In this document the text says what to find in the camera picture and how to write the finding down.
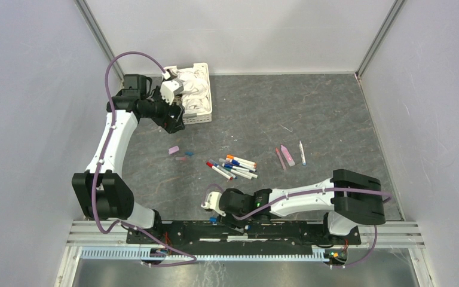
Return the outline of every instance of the purple eraser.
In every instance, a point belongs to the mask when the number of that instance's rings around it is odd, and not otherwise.
[[[178,152],[179,150],[180,150],[180,149],[179,149],[179,146],[176,145],[176,146],[174,146],[173,148],[168,149],[168,153],[169,153],[169,154],[174,154],[174,153]]]

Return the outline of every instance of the black metal base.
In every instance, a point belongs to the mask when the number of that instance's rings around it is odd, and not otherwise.
[[[308,221],[249,224],[244,234],[208,221],[167,221],[163,222],[162,230],[164,234],[161,240],[167,233],[173,247],[197,255],[308,255],[312,254],[312,245],[345,245],[346,239],[349,245],[362,244],[358,227],[347,236],[327,236],[321,222]],[[139,231],[131,233],[127,235],[128,244],[155,243]],[[244,235],[248,239],[266,240],[242,242],[231,238]]]

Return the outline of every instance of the white cloth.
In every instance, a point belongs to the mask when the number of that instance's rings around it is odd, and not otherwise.
[[[210,111],[208,75],[204,69],[171,69],[183,82],[182,105],[186,114]]]

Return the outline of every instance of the white panel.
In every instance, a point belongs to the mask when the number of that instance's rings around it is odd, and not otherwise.
[[[71,177],[103,132],[107,64],[72,1],[0,0],[0,286],[54,284],[81,217]]]
[[[353,72],[393,0],[87,1],[115,54],[162,65],[206,62],[210,73]],[[120,60],[124,72],[159,74]]]
[[[363,89],[437,286],[459,286],[459,1],[408,1]]]

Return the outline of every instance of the floor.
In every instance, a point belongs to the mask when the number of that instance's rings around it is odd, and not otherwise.
[[[135,200],[156,209],[162,219],[207,219],[201,207],[206,187],[238,188],[252,194],[262,188],[293,188],[349,169],[381,180],[392,191],[371,116],[354,75],[215,76],[212,122],[188,125],[168,135],[142,119],[131,137],[123,178]],[[302,140],[307,165],[301,164]],[[296,166],[284,171],[275,148],[285,145]],[[178,145],[180,152],[168,155]],[[187,161],[176,161],[185,151]],[[209,169],[208,159],[232,154],[258,163],[258,179],[227,182]],[[287,219],[322,220],[324,212]],[[387,220],[400,220],[397,204],[385,205]]]
[[[366,250],[351,249],[355,260]],[[418,287],[407,249],[375,250],[361,265],[344,270],[320,262],[205,261],[174,268],[148,268],[135,260],[82,259],[73,286],[351,286]]]

